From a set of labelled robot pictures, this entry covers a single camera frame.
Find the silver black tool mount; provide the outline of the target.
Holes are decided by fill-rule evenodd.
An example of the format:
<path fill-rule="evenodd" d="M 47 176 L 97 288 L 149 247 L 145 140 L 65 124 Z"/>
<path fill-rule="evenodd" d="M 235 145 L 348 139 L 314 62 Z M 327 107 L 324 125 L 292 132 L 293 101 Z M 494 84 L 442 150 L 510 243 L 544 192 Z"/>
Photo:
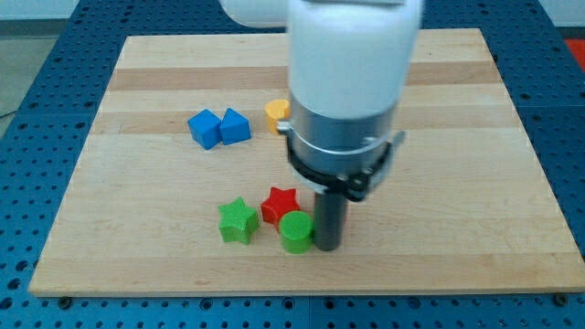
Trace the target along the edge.
<path fill-rule="evenodd" d="M 277 121 L 293 172 L 320 194 L 364 200 L 391 167 L 391 123 L 396 104 L 376 114 L 334 118 L 291 101 L 291 116 Z"/>

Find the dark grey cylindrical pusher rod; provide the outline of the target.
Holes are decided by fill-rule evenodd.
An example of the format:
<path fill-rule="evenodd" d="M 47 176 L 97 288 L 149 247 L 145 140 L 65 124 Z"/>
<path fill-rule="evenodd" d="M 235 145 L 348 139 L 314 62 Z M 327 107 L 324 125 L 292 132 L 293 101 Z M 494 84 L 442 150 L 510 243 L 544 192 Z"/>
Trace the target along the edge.
<path fill-rule="evenodd" d="M 332 251 L 341 245 L 347 205 L 347 199 L 341 194 L 315 194 L 314 245 L 318 249 Z"/>

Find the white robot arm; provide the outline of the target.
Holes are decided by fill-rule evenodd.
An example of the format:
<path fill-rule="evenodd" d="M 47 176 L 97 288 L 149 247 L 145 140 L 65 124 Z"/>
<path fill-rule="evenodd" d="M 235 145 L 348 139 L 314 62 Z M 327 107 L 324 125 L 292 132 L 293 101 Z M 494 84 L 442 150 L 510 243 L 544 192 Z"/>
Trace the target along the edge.
<path fill-rule="evenodd" d="M 315 192 L 314 245 L 337 249 L 348 202 L 388 174 L 394 111 L 410 67 L 420 0 L 219 0 L 245 27 L 283 27 L 290 116 L 276 123 L 292 170 Z"/>

